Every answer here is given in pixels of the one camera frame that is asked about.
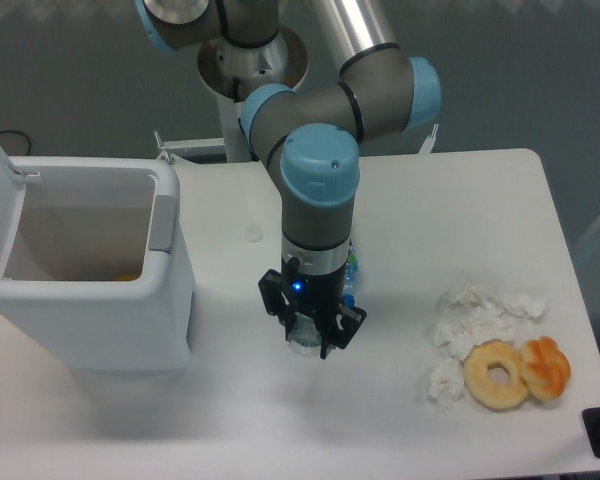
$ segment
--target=white tissue paper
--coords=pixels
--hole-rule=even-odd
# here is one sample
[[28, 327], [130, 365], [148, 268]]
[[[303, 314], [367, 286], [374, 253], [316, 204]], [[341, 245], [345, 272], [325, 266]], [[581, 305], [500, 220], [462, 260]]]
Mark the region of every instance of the white tissue paper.
[[446, 316], [440, 320], [433, 340], [437, 347], [448, 344], [449, 356], [464, 361], [476, 345], [491, 340], [512, 341], [513, 327], [484, 308], [474, 307], [467, 313]]
[[457, 292], [450, 292], [442, 301], [443, 308], [461, 306], [482, 307], [491, 315], [500, 316], [504, 312], [500, 300], [493, 293], [487, 292], [482, 285], [470, 283]]
[[435, 400], [440, 411], [446, 412], [463, 393], [462, 365], [455, 358], [447, 358], [431, 373], [427, 394]]
[[514, 317], [538, 321], [549, 309], [549, 297], [533, 293], [509, 293], [502, 296], [502, 306]]

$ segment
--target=orange object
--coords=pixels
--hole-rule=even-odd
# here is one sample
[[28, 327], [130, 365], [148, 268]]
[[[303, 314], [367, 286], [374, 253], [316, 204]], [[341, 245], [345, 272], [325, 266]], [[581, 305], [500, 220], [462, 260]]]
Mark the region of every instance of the orange object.
[[549, 401], [562, 395], [571, 378], [571, 366], [552, 338], [526, 341], [520, 357], [520, 375], [536, 398]]

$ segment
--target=glazed donut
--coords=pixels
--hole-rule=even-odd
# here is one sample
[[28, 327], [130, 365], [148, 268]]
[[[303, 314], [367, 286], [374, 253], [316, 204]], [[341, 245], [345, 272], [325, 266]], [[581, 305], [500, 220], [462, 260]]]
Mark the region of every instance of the glazed donut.
[[[502, 367], [509, 374], [509, 383], [494, 382], [489, 368]], [[486, 343], [473, 349], [464, 362], [464, 381], [469, 393], [489, 408], [507, 410], [520, 405], [529, 390], [520, 377], [520, 354], [501, 341]]]
[[520, 347], [520, 358], [520, 375], [534, 397], [546, 402], [562, 395], [571, 378], [571, 366], [552, 338], [526, 341]]

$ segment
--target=white table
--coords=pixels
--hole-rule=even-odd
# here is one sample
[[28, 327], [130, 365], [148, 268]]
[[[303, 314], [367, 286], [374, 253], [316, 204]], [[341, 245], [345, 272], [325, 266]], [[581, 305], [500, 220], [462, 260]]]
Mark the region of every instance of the white table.
[[[179, 164], [198, 281], [192, 361], [70, 372], [0, 317], [0, 478], [482, 478], [600, 470], [580, 412], [600, 359], [541, 163], [526, 150], [365, 158], [354, 239], [369, 316], [327, 361], [293, 354], [257, 280], [279, 267], [279, 199], [259, 164]], [[246, 240], [261, 229], [263, 238]], [[436, 300], [466, 282], [546, 292], [517, 344], [553, 336], [573, 376], [550, 406], [439, 414]]]

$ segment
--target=white trash bin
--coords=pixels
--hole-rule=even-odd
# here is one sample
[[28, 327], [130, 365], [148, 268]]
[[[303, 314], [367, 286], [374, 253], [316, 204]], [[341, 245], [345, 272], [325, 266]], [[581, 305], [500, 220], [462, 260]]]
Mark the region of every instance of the white trash bin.
[[71, 368], [185, 366], [195, 280], [179, 206], [157, 160], [0, 148], [0, 313]]

